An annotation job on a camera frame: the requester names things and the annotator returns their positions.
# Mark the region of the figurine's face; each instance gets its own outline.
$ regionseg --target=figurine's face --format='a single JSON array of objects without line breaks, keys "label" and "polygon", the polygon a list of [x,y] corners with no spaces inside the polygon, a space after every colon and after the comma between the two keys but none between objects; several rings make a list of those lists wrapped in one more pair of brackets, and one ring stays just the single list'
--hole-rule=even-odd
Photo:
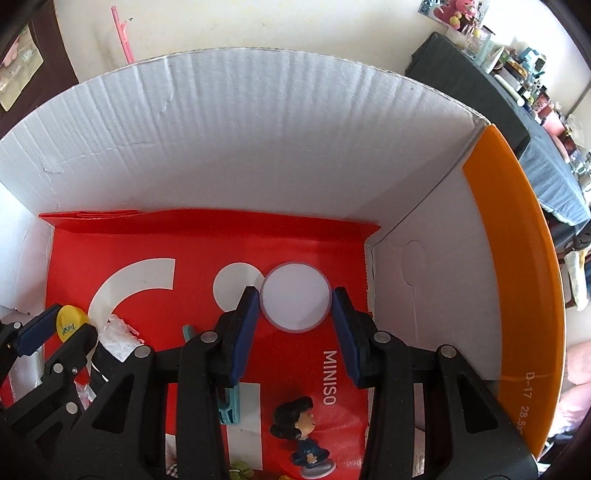
[{"label": "figurine's face", "polygon": [[314,415],[312,415],[312,411],[308,410],[300,413],[300,418],[295,423],[294,427],[301,431],[302,440],[308,438],[308,435],[312,433],[316,427],[316,421],[314,419]]}]

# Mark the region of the yellow ball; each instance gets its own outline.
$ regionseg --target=yellow ball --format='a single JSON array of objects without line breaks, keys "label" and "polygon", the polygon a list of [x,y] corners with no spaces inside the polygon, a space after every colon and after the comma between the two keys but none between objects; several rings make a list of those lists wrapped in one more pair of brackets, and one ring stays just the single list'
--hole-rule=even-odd
[{"label": "yellow ball", "polygon": [[57,336],[62,342],[65,342],[84,323],[90,323],[84,310],[74,307],[74,305],[64,305],[57,314]]}]

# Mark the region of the figurine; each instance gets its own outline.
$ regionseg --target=figurine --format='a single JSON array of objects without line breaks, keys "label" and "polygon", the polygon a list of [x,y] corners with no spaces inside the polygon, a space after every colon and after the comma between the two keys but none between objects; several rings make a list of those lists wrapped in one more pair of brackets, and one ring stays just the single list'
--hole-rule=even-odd
[{"label": "figurine", "polygon": [[316,480],[335,471],[336,464],[329,458],[330,452],[320,448],[318,442],[309,438],[316,427],[310,397],[279,405],[273,414],[271,434],[284,440],[297,440],[297,451],[291,454],[294,465],[300,466],[300,475],[306,480]]}]

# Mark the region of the dark gray tablecloth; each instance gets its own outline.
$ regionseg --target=dark gray tablecloth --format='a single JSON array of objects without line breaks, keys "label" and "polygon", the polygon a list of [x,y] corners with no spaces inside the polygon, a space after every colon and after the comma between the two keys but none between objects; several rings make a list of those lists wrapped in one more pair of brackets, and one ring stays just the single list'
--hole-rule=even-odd
[{"label": "dark gray tablecloth", "polygon": [[544,210],[569,225],[591,219],[579,184],[548,133],[492,75],[474,65],[446,37],[432,34],[414,53],[406,75],[472,107],[495,124]]}]

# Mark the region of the white tube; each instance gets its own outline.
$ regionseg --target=white tube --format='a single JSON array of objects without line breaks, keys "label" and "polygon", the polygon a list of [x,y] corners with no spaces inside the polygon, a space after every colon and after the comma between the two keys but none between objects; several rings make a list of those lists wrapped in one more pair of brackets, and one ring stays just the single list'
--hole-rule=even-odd
[{"label": "white tube", "polygon": [[507,92],[515,99],[518,106],[524,106],[525,100],[520,97],[519,93],[515,91],[515,89],[507,83],[507,81],[501,77],[500,75],[495,75],[496,81],[499,82]]}]

